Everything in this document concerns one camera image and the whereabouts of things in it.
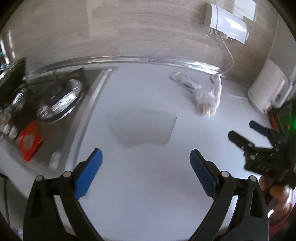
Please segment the person's right hand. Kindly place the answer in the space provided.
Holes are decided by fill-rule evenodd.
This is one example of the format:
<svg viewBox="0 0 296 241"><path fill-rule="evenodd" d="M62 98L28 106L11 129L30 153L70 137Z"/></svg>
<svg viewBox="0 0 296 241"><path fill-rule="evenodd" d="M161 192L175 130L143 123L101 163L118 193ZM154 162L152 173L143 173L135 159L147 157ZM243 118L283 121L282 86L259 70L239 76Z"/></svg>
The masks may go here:
<svg viewBox="0 0 296 241"><path fill-rule="evenodd" d="M269 178L261 176L259 185L262 191L269 189L269 195L277 199L273 207L273 214L269 217L269 224L274 226L287 216L290 210L290 204L295 203L295 190L291 189L288 185L273 185L269 188L270 182Z"/></svg>

